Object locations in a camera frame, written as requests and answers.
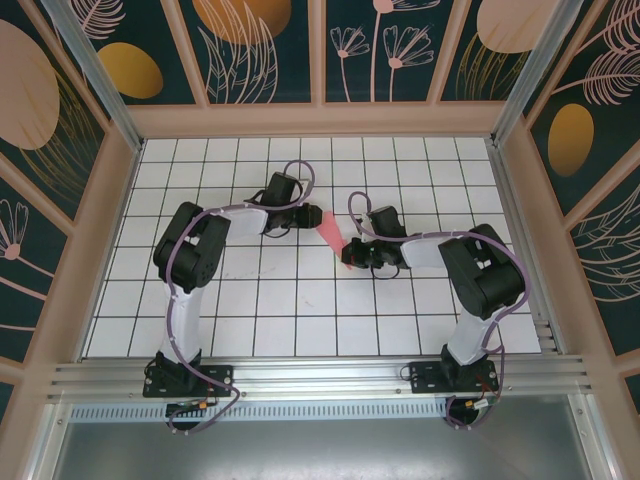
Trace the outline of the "aluminium side rail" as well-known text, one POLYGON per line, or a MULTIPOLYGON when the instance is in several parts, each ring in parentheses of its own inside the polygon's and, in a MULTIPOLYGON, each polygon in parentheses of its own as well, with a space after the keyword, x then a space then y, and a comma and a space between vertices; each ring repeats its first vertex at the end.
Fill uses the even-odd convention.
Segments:
POLYGON ((539 262, 525 219, 524 210, 502 151, 487 141, 487 151, 492 171, 496 178, 499 196, 505 211, 512 245, 518 258, 524 263, 530 279, 530 295, 527 303, 532 318, 538 345, 544 355, 558 354, 558 343, 554 332, 553 310, 546 297, 541 280, 539 262))

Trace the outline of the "dark panel pink disc gold leaves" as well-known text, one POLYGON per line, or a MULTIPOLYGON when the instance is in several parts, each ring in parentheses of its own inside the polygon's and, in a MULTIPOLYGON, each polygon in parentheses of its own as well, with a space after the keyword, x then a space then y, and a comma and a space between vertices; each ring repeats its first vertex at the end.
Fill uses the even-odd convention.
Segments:
POLYGON ((558 0, 471 0, 441 99, 505 101, 558 0))

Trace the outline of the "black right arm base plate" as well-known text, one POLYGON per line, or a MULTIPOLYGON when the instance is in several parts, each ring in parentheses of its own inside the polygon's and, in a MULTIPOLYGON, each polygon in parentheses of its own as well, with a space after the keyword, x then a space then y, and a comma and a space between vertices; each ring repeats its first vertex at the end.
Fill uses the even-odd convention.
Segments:
POLYGON ((490 360, 473 365, 448 365, 441 361, 412 362, 409 379, 414 394, 481 393, 499 387, 495 364, 490 360))

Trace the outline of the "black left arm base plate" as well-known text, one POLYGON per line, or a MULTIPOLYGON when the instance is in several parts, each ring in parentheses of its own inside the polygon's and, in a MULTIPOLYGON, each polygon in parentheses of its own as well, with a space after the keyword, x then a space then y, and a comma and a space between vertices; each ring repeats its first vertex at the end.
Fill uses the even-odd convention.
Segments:
MULTIPOLYGON (((233 381, 230 365, 195 366, 202 375, 226 387, 233 381)), ((222 386, 194 375, 182 364, 151 365, 145 369, 142 396, 144 398, 204 398, 229 397, 231 392, 222 386)))

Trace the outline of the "dark panel with pink flowers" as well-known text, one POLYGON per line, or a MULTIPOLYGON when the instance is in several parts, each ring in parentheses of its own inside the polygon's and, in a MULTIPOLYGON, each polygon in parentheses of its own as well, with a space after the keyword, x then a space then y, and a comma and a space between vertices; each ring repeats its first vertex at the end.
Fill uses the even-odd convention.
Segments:
POLYGON ((327 0, 328 103, 427 99, 453 0, 327 0))

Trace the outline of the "aluminium corner post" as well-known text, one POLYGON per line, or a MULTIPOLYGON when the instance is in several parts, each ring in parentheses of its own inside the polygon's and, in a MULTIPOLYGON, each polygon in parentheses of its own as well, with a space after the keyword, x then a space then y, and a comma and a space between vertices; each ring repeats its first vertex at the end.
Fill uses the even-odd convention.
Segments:
POLYGON ((41 2, 58 27, 74 58, 85 71, 89 83, 93 85, 126 143, 138 154, 142 147, 142 137, 93 45, 77 22, 72 8, 66 0, 41 0, 41 2))
POLYGON ((499 149, 507 139, 527 102, 541 82, 564 38, 579 15, 584 0, 559 0, 532 49, 490 133, 491 145, 499 149))

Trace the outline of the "dark panel large pink oval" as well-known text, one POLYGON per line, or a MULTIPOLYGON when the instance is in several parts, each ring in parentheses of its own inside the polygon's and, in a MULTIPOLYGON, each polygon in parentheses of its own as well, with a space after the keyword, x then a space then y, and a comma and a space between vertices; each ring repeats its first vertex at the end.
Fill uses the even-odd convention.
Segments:
POLYGON ((73 220, 104 136, 18 0, 0 0, 0 155, 73 220))

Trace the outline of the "pink paper sheet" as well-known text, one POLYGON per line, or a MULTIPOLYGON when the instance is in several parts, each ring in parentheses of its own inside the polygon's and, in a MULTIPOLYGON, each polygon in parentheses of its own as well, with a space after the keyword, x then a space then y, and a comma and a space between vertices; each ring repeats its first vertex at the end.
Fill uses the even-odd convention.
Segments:
POLYGON ((325 211, 322 215, 322 222, 317 227, 319 235, 326 244, 331 248, 336 257, 342 259, 342 250, 347 245, 340 228, 337 224, 334 214, 331 211, 325 211))

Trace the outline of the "grey metal sheet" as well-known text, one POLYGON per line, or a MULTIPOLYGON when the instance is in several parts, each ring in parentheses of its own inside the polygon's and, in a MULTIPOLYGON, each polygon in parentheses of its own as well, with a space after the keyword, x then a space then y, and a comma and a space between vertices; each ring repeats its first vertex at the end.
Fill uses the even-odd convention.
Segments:
POLYGON ((35 480, 629 480, 589 395, 511 397, 482 426, 399 415, 289 419, 278 403, 236 409, 194 435, 159 422, 77 419, 64 408, 35 480))

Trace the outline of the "dark panel orange oval pink feather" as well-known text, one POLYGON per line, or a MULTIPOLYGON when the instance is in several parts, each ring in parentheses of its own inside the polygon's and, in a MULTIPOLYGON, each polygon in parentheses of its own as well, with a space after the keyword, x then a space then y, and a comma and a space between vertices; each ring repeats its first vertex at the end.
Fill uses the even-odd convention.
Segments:
POLYGON ((531 122, 562 214, 640 141, 640 0, 604 0, 531 122))

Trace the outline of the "dark panel orange disc pink leaves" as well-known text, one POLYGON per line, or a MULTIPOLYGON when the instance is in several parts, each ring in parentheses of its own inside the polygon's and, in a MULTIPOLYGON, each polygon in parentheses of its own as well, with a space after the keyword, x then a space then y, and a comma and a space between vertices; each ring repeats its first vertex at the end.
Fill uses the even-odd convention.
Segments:
POLYGON ((211 105, 311 101, 308 0, 178 0, 211 105))

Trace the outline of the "dark panel with orange oval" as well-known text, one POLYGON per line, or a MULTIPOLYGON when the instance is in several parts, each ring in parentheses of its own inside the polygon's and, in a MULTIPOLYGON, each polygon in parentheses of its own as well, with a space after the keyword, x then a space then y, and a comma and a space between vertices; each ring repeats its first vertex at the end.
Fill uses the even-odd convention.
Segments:
POLYGON ((195 102, 161 0, 68 0, 127 105, 195 102))

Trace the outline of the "long aluminium base rail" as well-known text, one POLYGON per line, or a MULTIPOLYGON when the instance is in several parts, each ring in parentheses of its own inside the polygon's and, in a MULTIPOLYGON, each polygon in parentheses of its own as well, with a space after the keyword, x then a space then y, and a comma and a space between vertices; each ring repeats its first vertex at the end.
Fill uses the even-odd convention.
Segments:
MULTIPOLYGON (((411 357, 223 358, 243 400, 338 400, 410 397, 411 357)), ((146 359, 98 358, 56 366, 45 396, 57 403, 143 402, 146 359)), ((503 394, 539 396, 592 391, 576 355, 509 355, 503 394)))

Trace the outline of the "dark panel single pink flower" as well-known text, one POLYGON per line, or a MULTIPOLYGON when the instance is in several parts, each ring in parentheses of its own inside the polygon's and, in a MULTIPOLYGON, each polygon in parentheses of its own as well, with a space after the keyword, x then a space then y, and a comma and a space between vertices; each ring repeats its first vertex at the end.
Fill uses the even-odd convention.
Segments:
POLYGON ((28 357, 66 243, 67 235, 0 174, 0 357, 28 357))

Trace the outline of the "dark panel pink leaf outlines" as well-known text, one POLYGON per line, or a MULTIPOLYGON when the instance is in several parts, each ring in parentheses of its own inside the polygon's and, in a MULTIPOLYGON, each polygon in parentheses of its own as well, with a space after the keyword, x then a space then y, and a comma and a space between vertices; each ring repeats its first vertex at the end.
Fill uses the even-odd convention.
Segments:
POLYGON ((613 352, 640 349, 640 167, 571 230, 613 352))

